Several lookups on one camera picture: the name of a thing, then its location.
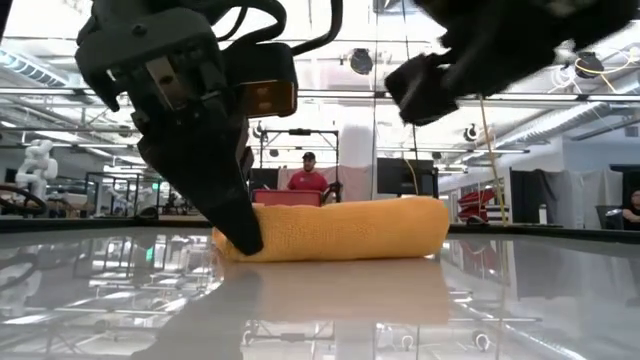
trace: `reflective table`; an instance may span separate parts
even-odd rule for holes
[[[640,354],[634,245],[453,234],[431,258],[232,264],[207,229],[2,237],[0,359]]]

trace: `orange towel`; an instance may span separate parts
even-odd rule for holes
[[[219,231],[227,259],[244,262],[411,258],[434,254],[449,230],[448,212],[430,197],[348,202],[323,207],[255,208],[264,249],[244,256]]]

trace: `pipe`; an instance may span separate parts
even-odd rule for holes
[[[48,128],[48,127],[15,127],[15,128],[2,128],[2,132],[35,132],[35,131],[48,131],[48,132],[73,132],[73,133],[113,133],[113,134],[137,134],[137,129],[116,129],[116,128]]]
[[[25,107],[25,108],[27,108],[29,110],[33,110],[33,111],[37,112],[39,115],[43,115],[44,117],[49,118],[49,120],[62,121],[62,122],[65,122],[67,124],[71,124],[73,126],[78,126],[78,124],[75,121],[69,119],[66,116],[60,115],[60,114],[58,114],[56,112],[53,112],[53,111],[51,111],[51,110],[49,110],[49,109],[47,109],[45,107],[42,107],[40,105],[33,104],[32,102],[29,102],[29,101],[26,101],[26,100],[22,100],[19,97],[11,96],[11,95],[5,95],[5,96],[3,96],[3,98],[11,101],[14,104],[18,104],[18,105],[20,105],[22,107]]]
[[[640,115],[628,117],[625,120],[622,120],[622,121],[617,122],[615,124],[602,126],[599,129],[588,131],[588,132],[582,133],[582,134],[580,134],[578,136],[574,136],[574,137],[571,138],[571,141],[583,141],[583,140],[591,139],[591,138],[594,138],[596,136],[600,136],[600,135],[612,132],[614,130],[623,129],[623,128],[626,128],[627,126],[631,126],[631,125],[636,125],[638,123],[640,123]]]
[[[616,81],[614,88],[618,94],[640,93],[640,73],[633,74]],[[495,144],[495,147],[505,147],[521,142],[535,142],[549,139],[571,129],[602,119],[613,113],[617,108],[609,103],[596,101],[578,105],[568,110],[553,112],[534,119],[520,128],[506,134]]]
[[[44,67],[32,61],[4,49],[0,49],[0,65],[47,87],[63,87],[69,85],[68,79],[64,79],[57,74],[45,70]]]

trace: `metal frame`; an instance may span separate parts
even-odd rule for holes
[[[95,92],[89,88],[14,88],[0,87],[0,95],[13,96],[64,96],[71,98],[92,97],[97,100]],[[336,99],[336,100],[373,100],[378,99],[379,103],[392,104],[391,96],[385,91],[344,91],[344,90],[299,90],[298,98],[314,99]],[[561,109],[570,108],[591,101],[606,101],[621,106],[640,104],[640,95],[622,94],[548,94],[548,93],[501,93],[492,95],[484,100],[487,107],[527,107],[538,109]],[[458,99],[461,106],[480,106],[480,98],[477,95],[463,96]],[[131,107],[129,98],[125,95],[120,97],[121,107]],[[73,104],[56,104],[54,101],[42,103],[47,108],[106,108],[99,104],[85,104],[82,102]]]
[[[135,175],[135,180],[132,180],[128,177],[124,177],[122,175]],[[151,177],[151,176],[147,176],[144,174],[117,174],[117,173],[107,173],[107,172],[87,172],[87,174],[85,175],[85,183],[84,183],[84,192],[85,195],[87,195],[87,199],[89,198],[89,183],[91,182],[91,178],[92,177],[99,177],[99,178],[103,178],[103,179],[111,179],[112,180],[112,186],[115,188],[116,185],[116,180],[123,180],[127,182],[127,190],[125,193],[125,198],[129,198],[129,195],[131,194],[131,185],[135,184],[135,190],[134,190],[134,194],[133,194],[133,216],[137,215],[137,208],[138,208],[138,189],[140,189],[140,186],[142,184],[145,183],[151,183],[153,184],[157,184],[158,185],[158,191],[156,193],[156,208],[160,205],[160,186],[162,185],[163,181],[161,178],[156,178],[156,177]],[[100,213],[100,209],[98,208],[98,200],[99,200],[99,194],[101,191],[101,183],[98,181],[94,181],[95,183],[95,194],[93,196],[93,204],[95,205],[95,210],[94,210],[94,215]],[[113,213],[113,206],[115,203],[115,198],[111,197],[111,204],[109,206],[109,215],[114,215]],[[125,208],[124,209],[124,217],[128,217],[129,216],[129,208]]]

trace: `ceiling light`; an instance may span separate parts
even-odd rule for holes
[[[51,139],[56,139],[56,140],[61,140],[61,141],[68,141],[68,142],[75,142],[80,140],[79,137],[77,137],[76,135],[73,135],[71,133],[68,132],[57,132],[57,131],[36,131],[36,134],[38,135],[42,135]]]
[[[145,164],[144,160],[139,156],[118,156],[118,158],[123,161],[134,163],[134,164],[140,164],[140,165]]]
[[[22,146],[31,146],[31,143],[22,143]],[[72,147],[73,144],[65,144],[65,143],[54,143],[53,147]]]
[[[435,164],[434,166],[440,170],[466,170],[468,168],[467,165],[460,164]]]
[[[98,149],[87,149],[87,151],[89,151],[90,153],[96,154],[96,155],[100,155],[100,156],[104,156],[104,157],[113,157],[112,154],[109,154],[106,151],[102,151],[102,150],[98,150]]]
[[[74,59],[73,57],[68,57],[68,58],[60,58],[60,59],[51,59],[51,60],[48,60],[47,62],[52,65],[75,65],[76,59]]]
[[[589,95],[591,101],[629,101],[640,102],[640,95]]]
[[[578,95],[570,94],[497,94],[487,97],[487,100],[538,100],[538,101],[558,101],[577,100]]]
[[[438,174],[466,174],[466,170],[442,170],[438,171]]]
[[[473,151],[476,154],[488,154],[489,149],[476,149]],[[526,154],[529,152],[527,149],[492,149],[494,154]]]
[[[104,148],[104,149],[124,149],[128,147],[127,144],[78,144],[79,147],[84,148]]]

